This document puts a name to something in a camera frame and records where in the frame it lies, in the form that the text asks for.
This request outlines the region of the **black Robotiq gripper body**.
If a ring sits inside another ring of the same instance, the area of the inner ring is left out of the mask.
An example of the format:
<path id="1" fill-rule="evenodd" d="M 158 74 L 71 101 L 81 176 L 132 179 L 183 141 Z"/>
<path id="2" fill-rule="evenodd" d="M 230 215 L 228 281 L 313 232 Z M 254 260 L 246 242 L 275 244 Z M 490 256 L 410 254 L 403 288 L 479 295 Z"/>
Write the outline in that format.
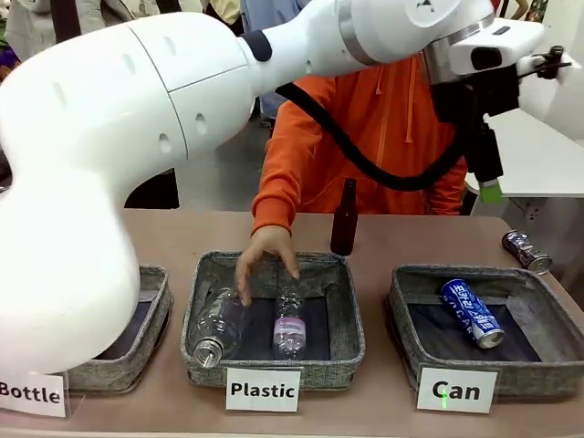
<path id="1" fill-rule="evenodd" d="M 519 107 L 516 67 L 487 70 L 454 82 L 432 85 L 440 122 L 460 124 L 473 114 L 496 116 Z"/>

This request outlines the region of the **person's right hand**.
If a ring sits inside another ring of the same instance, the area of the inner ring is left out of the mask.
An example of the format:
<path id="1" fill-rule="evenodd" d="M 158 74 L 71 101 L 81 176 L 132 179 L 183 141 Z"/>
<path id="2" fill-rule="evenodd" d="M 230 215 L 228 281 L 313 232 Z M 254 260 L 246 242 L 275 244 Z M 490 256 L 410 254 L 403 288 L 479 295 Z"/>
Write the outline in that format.
<path id="1" fill-rule="evenodd" d="M 264 253 L 278 256 L 293 278 L 299 279 L 300 277 L 296 253 L 293 250 L 292 238 L 288 230 L 276 225 L 258 228 L 252 234 L 249 246 L 240 255 L 235 266 L 235 285 L 240 300 L 246 307 L 251 305 L 248 278 Z"/>

